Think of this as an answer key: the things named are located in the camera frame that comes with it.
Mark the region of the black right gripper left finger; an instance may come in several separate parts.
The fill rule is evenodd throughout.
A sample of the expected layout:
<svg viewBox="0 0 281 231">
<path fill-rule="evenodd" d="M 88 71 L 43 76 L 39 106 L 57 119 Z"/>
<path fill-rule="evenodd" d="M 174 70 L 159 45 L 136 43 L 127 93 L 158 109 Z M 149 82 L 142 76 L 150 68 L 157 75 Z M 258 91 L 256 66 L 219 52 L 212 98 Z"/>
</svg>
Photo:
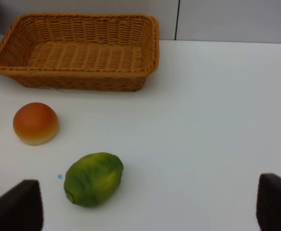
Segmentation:
<svg viewBox="0 0 281 231">
<path fill-rule="evenodd" d="M 41 231 L 43 222 L 38 180 L 23 180 L 0 197 L 0 231 Z"/>
</svg>

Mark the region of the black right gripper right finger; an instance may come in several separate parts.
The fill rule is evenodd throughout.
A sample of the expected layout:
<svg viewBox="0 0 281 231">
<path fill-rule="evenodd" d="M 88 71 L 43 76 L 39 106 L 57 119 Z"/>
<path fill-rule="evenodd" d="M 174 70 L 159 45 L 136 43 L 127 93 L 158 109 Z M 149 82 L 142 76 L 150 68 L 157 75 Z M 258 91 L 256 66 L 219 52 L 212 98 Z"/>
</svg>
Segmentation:
<svg viewBox="0 0 281 231">
<path fill-rule="evenodd" d="M 260 230 L 281 231 L 281 177 L 276 174 L 259 177 L 256 218 Z"/>
</svg>

